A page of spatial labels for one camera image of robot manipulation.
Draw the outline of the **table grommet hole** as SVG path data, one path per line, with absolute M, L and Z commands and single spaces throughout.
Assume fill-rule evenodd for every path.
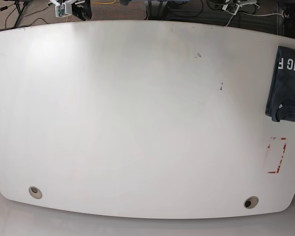
M 249 197 L 244 201 L 244 207 L 246 209 L 253 209 L 259 202 L 259 198 L 256 196 Z
M 36 188 L 36 187 L 34 187 L 34 186 L 31 186 L 31 187 L 29 188 L 29 194 L 30 194 L 33 198 L 35 198 L 35 199 L 41 199 L 41 198 L 42 198 L 42 192 L 41 192 L 38 188 Z

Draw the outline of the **black tripod stand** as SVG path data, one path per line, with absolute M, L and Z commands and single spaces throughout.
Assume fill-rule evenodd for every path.
M 15 5 L 15 8 L 16 8 L 17 13 L 18 13 L 17 18 L 16 18 L 15 23 L 14 23 L 14 26 L 13 26 L 13 28 L 15 29 L 19 25 L 21 16 L 22 16 L 26 6 L 28 5 L 28 2 L 15 0 L 14 5 Z

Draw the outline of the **left table grommet hole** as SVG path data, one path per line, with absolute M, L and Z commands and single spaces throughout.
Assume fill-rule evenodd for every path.
M 29 194 L 30 194 L 33 198 L 35 198 L 35 199 L 41 199 L 41 198 L 42 198 L 42 192 L 41 192 L 38 188 L 36 188 L 36 187 L 34 187 L 34 186 L 31 186 L 31 187 L 29 188 Z

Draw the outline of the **right table grommet hole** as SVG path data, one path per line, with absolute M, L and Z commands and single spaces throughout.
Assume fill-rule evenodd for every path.
M 246 209 L 253 209 L 259 202 L 259 198 L 256 196 L 249 197 L 244 201 L 244 207 Z

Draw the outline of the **red tape marking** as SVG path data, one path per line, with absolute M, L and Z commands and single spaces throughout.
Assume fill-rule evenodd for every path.
M 268 174 L 279 173 L 284 158 L 287 141 L 287 138 L 271 138 L 270 143 L 267 146 L 265 158 L 265 171 Z

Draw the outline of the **dark blue t-shirt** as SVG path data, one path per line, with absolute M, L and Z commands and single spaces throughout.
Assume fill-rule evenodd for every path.
M 295 122 L 295 49 L 278 47 L 265 114 Z

